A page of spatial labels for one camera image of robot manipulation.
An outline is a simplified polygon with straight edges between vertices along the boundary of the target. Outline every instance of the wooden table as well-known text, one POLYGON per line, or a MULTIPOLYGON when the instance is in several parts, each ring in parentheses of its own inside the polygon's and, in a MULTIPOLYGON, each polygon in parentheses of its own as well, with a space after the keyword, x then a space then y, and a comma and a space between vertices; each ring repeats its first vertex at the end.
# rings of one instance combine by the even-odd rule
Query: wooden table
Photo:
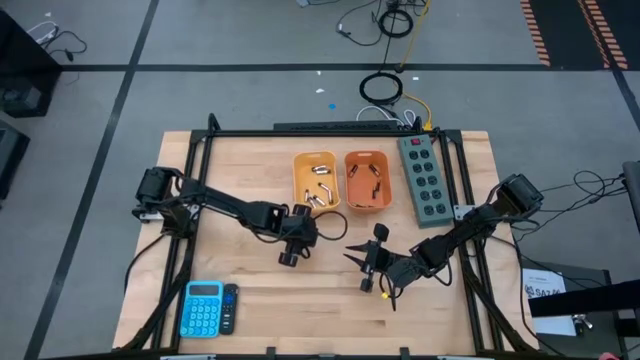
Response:
MULTIPOLYGON (((463 132, 463 138, 474 196, 481 202, 498 183, 491 145, 486 132, 463 132)), ((165 133, 158 165, 182 169, 188 139, 188 132, 165 133)), ((442 167, 437 145, 434 148, 442 167)), ((415 355, 474 354, 457 256, 451 261, 452 286, 444 287, 435 279, 420 279, 405 289, 395 313, 389 300, 380 297, 377 277, 373 293, 361 292, 363 274, 342 256, 345 246, 372 239, 377 222, 390 229, 385 246, 405 254, 419 241, 451 228, 418 229, 395 138, 215 138, 207 185, 246 201, 265 200, 292 206, 295 154, 330 150, 338 159, 338 183, 344 197, 345 154, 374 149, 385 152, 389 158, 393 190, 390 208, 378 214, 357 215, 343 201, 338 211, 349 219, 346 237, 338 242, 319 239, 311 258, 300 259, 296 268, 278 264, 283 243, 261 243, 235 220, 209 211, 202 213, 192 280, 237 283, 238 318, 232 336, 182 339, 181 353, 263 354, 267 346, 275 346, 279 354, 393 355, 406 346, 415 355)), ((458 198, 464 203, 452 145, 450 151, 458 198)), ((137 251, 158 236, 160 226, 159 222, 142 225, 137 251)), ((318 220, 318 227, 327 235, 339 234, 343 222, 327 216, 318 220)), ((506 225, 499 226, 496 235, 511 239, 506 225)), ((169 240, 161 242, 133 268, 114 346, 130 340, 156 306, 168 248, 169 240)), ((496 303, 524 339, 537 347, 537 341, 521 320, 520 273, 513 248, 489 240, 486 257, 496 303)), ((446 271, 441 276, 446 278, 446 271)), ((478 304, 485 346, 491 348, 486 312, 480 301, 478 304)), ((524 306, 531 326, 529 306, 526 302, 524 306)), ((169 344, 174 313, 172 306, 167 313, 163 346, 169 344)))

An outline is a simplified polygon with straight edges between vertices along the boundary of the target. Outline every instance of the small blue object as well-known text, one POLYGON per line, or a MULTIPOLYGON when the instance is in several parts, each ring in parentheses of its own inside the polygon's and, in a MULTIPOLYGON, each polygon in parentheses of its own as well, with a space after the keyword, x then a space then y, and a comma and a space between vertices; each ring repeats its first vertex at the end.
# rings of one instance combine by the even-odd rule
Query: small blue object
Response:
POLYGON ((223 285, 220 281, 190 281, 182 307, 180 336, 213 338, 218 336, 218 319, 223 285))

